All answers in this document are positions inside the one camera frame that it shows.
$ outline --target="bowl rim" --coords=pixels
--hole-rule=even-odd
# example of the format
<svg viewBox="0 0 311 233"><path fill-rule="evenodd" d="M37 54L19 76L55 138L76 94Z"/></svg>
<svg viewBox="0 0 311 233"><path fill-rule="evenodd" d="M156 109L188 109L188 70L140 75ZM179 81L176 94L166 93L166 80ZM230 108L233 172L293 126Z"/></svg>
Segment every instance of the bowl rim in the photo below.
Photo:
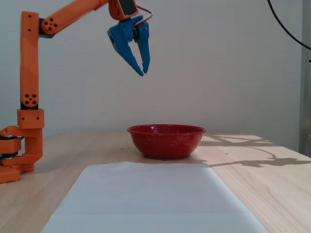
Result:
<svg viewBox="0 0 311 233"><path fill-rule="evenodd" d="M200 131L198 132L193 132L193 133L146 133L146 132L139 132L139 131L134 131L133 128L134 127L139 127L139 126L188 126L188 127L193 127L193 128L197 128ZM195 134L203 134L206 133L206 129L199 127L199 126L194 126L194 125L180 125L180 124L147 124L147 125L133 125L129 128L127 128L127 130L129 133L135 133L135 134L141 134L141 135L156 135L156 136L168 136L168 135L195 135Z"/></svg>

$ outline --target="white paper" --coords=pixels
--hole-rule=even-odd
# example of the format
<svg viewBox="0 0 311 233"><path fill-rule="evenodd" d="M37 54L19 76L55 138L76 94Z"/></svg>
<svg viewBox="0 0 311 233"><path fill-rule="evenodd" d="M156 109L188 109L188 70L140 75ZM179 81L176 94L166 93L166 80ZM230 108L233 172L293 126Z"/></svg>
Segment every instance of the white paper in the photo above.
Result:
<svg viewBox="0 0 311 233"><path fill-rule="evenodd" d="M203 164L88 166L43 233L265 233Z"/></svg>

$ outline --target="speckled bowl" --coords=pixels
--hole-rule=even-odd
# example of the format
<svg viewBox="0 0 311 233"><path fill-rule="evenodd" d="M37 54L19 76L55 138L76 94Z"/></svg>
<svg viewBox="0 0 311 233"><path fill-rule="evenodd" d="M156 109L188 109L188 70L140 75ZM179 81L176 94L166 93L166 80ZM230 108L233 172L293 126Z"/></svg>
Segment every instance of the speckled bowl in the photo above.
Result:
<svg viewBox="0 0 311 233"><path fill-rule="evenodd" d="M182 159L199 145L205 129L191 125L137 125L127 129L136 148L152 159Z"/></svg>

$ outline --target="black wire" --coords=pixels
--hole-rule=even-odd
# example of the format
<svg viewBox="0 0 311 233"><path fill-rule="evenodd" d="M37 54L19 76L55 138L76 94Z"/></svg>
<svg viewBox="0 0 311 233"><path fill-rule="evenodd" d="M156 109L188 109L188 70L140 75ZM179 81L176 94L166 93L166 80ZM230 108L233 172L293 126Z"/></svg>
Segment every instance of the black wire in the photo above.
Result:
<svg viewBox="0 0 311 233"><path fill-rule="evenodd" d="M294 40L296 41L298 44L302 45L303 47L311 50L311 48L308 46L308 45L305 45L304 43L302 43L301 41L297 40L285 27L284 25L281 23L281 21L278 19L278 17L276 16L276 13L272 7L272 4L270 2L270 0L268 0L268 3L269 3L269 6L270 6L270 9L272 11L272 14L274 15L274 17L276 18L277 22L281 25L282 29Z"/></svg>

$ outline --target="wooden table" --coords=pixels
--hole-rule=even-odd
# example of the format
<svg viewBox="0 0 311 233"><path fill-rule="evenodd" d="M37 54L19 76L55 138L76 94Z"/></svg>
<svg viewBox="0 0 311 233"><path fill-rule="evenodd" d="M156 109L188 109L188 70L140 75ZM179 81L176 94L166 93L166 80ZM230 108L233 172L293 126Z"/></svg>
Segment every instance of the wooden table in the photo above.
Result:
<svg viewBox="0 0 311 233"><path fill-rule="evenodd" d="M311 232L311 159L252 135L203 136L190 158L146 159L128 133L71 133L44 141L34 173L0 185L0 232L40 232L87 165L205 163L268 232Z"/></svg>

